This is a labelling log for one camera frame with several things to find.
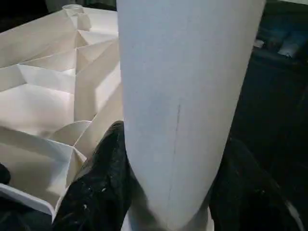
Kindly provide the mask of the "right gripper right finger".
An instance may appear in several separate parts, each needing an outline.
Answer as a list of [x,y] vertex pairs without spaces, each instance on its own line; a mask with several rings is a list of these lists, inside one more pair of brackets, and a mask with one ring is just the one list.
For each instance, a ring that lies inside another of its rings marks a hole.
[[299,231],[301,216],[240,140],[227,141],[211,187],[216,231]]

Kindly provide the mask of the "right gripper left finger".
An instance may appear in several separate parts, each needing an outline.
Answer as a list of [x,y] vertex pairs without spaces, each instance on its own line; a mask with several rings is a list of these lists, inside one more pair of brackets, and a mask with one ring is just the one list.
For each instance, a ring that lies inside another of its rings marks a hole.
[[119,231],[131,205],[124,122],[114,122],[67,189],[54,231]]

